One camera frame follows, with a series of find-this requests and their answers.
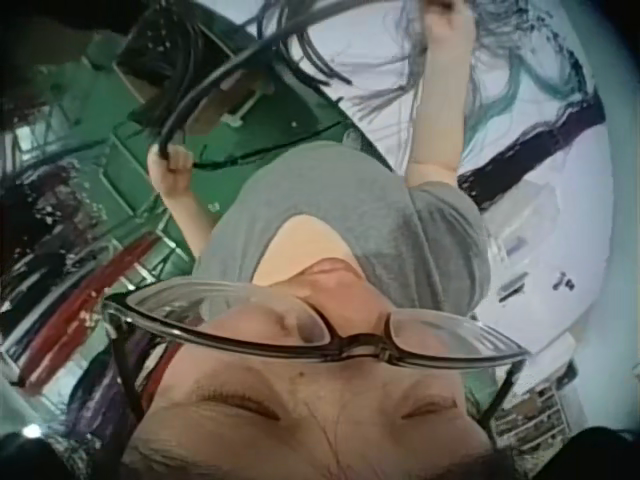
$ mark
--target eyeglasses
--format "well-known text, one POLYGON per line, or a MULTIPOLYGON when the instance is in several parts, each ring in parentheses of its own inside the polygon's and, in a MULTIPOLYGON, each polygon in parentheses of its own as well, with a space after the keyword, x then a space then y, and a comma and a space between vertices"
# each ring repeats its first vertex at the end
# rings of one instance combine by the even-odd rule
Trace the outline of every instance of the eyeglasses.
POLYGON ((381 319, 381 334, 343 337, 321 311, 276 289, 190 277, 110 295, 103 314, 123 389, 139 420, 144 411, 118 333, 126 324, 182 344, 292 361, 375 358, 398 367, 462 371, 511 365, 480 416, 486 427, 529 356, 486 325, 432 310, 393 310, 381 319))

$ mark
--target t-shirt sleeve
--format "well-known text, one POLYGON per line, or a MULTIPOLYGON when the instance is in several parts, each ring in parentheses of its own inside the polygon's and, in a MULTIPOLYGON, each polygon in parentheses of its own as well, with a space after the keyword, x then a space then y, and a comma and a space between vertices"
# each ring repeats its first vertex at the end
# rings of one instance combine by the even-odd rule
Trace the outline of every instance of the t-shirt sleeve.
POLYGON ((487 229, 463 192, 440 182, 411 189, 447 311, 468 315, 491 282, 487 229))

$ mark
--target clear eyeglass frame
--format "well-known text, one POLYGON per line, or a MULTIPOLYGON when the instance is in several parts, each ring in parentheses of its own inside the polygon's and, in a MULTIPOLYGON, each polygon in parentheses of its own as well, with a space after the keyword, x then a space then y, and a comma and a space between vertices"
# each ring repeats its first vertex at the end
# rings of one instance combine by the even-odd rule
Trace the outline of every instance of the clear eyeglass frame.
POLYGON ((485 368, 510 366, 504 381, 500 385, 488 407, 481 413, 478 423, 489 431, 489 423, 511 392, 517 376, 524 368, 530 353, 522 346, 487 325, 470 318, 459 317, 431 310, 398 309, 387 316, 382 334, 359 333, 347 337, 341 336, 323 313, 312 305, 287 295, 287 301, 304 305, 307 313, 314 315, 325 328, 326 340, 321 344, 274 345, 257 343, 224 336, 213 335, 194 326, 180 323, 163 314, 166 305, 177 298, 184 299, 197 295, 220 295, 225 293, 250 295, 252 297, 283 296, 266 287, 248 284, 199 281, 191 277, 177 277, 161 281, 138 290, 115 293, 102 302, 103 319, 111 340, 114 361, 118 368, 120 381, 132 413, 140 421, 144 409, 135 378, 131 372, 125 352, 123 333, 131 325, 166 340, 180 344, 198 345, 219 351, 252 355, 263 358, 303 361, 315 363, 336 363, 353 358, 373 358, 389 365, 408 368, 427 368, 470 371, 485 368), (425 325, 434 322, 435 327, 445 326, 455 330, 455 334, 473 337, 475 345, 488 345, 485 352, 476 355, 428 355, 403 348, 394 334, 394 325, 398 319, 424 319, 425 325))

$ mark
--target closed eye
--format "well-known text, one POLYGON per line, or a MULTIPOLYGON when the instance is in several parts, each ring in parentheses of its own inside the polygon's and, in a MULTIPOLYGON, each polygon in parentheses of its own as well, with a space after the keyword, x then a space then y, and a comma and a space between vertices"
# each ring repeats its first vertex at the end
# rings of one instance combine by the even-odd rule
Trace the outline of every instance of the closed eye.
POLYGON ((221 405, 227 405, 229 407, 238 408, 255 415, 259 415, 268 420, 280 421, 280 415, 259 400, 252 398, 244 393, 229 393, 219 390, 206 390, 198 392, 196 402, 213 402, 221 405))
POLYGON ((457 408, 458 403, 454 398, 434 398, 430 399, 427 403, 420 404, 420 406, 400 418, 402 418, 402 420, 408 420, 416 417, 426 417, 449 410, 456 410, 457 408))

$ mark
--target cable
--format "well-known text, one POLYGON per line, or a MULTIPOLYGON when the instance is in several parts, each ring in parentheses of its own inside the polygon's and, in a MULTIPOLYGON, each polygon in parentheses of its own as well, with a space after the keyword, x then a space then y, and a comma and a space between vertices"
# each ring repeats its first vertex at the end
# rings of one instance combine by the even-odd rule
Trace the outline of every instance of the cable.
POLYGON ((498 413, 498 410, 500 410, 500 407, 504 404, 505 400, 511 393, 511 390, 513 390, 513 387, 518 380, 518 375, 520 375, 524 369, 525 364, 526 361, 521 360, 511 365, 511 368, 507 371, 504 382, 502 382, 496 396, 478 419, 478 425, 480 425, 485 432, 491 431, 491 420, 493 420, 493 417, 498 413))
POLYGON ((157 5, 134 33, 118 64, 126 73, 161 89, 128 118, 157 136, 181 100, 204 77, 203 34, 190 2, 157 5))
MULTIPOLYGON (((280 5, 280 10, 278 11, 278 16, 276 18, 276 31, 281 31, 284 26, 288 23, 287 18, 289 15, 289 6, 288 3, 284 2, 280 5)), ((308 86, 311 89, 315 89, 317 87, 328 87, 331 85, 327 80, 322 80, 320 78, 314 77, 313 75, 305 72, 293 59, 293 55, 291 54, 291 47, 289 45, 290 38, 286 38, 280 42, 280 55, 282 56, 282 60, 284 61, 287 68, 291 71, 293 76, 303 85, 308 86)))
POLYGON ((293 147, 295 145, 298 145, 300 143, 306 142, 308 140, 311 140, 313 138, 319 137, 320 135, 322 135, 325 132, 328 132, 329 130, 339 126, 339 125, 343 125, 344 121, 338 121, 335 123, 332 123, 331 125, 321 129, 321 130, 317 130, 313 133, 310 133, 309 135, 305 135, 304 137, 298 138, 297 140, 293 140, 287 143, 282 143, 279 145, 274 145, 271 147, 265 147, 265 148, 260 148, 258 150, 254 150, 252 152, 248 152, 248 153, 244 153, 242 155, 236 156, 236 157, 232 157, 228 160, 224 160, 222 162, 207 162, 207 163, 195 163, 193 165, 193 168, 196 168, 198 170, 206 170, 209 172, 213 172, 213 171, 217 171, 217 170, 222 170, 225 168, 229 168, 229 167, 237 167, 239 165, 241 165, 241 162, 243 160, 249 160, 251 158, 255 158, 258 157, 260 155, 266 155, 267 153, 272 153, 278 150, 283 150, 285 148, 289 148, 289 147, 293 147))
POLYGON ((185 99, 180 102, 178 108, 169 117, 167 122, 162 128, 160 137, 158 139, 158 147, 160 156, 168 159, 169 142, 177 132, 191 117, 193 112, 198 108, 200 102, 202 102, 213 89, 221 82, 229 78, 236 71, 243 68, 247 63, 254 60, 258 55, 265 51, 273 50, 280 42, 295 35, 300 31, 304 31, 316 23, 327 20, 331 17, 346 13, 350 10, 363 7, 365 5, 371 5, 374 3, 388 2, 390 0, 340 0, 318 8, 316 11, 311 12, 303 17, 296 18, 287 24, 281 30, 273 33, 265 39, 256 42, 238 56, 232 58, 223 66, 212 72, 204 81, 202 81, 196 88, 194 88, 185 99))
POLYGON ((310 53, 312 55, 315 55, 317 61, 324 65, 324 68, 327 69, 327 71, 330 74, 330 78, 333 78, 335 80, 340 80, 342 83, 345 83, 346 85, 353 85, 353 81, 343 75, 342 73, 340 73, 338 70, 336 70, 335 68, 333 68, 329 62, 327 62, 327 60, 322 56, 322 54, 320 53, 320 51, 318 50, 318 48, 315 46, 315 44, 311 41, 311 37, 309 36, 309 32, 305 32, 303 34, 303 41, 307 47, 307 49, 310 51, 310 53))
POLYGON ((122 338, 122 334, 115 334, 115 337, 111 338, 109 342, 111 345, 111 351, 113 360, 118 371, 118 375, 121 378, 120 386, 127 399, 131 413, 135 419, 140 422, 144 418, 144 407, 140 401, 140 394, 135 389, 135 377, 131 368, 127 364, 127 352, 125 349, 125 340, 122 338))

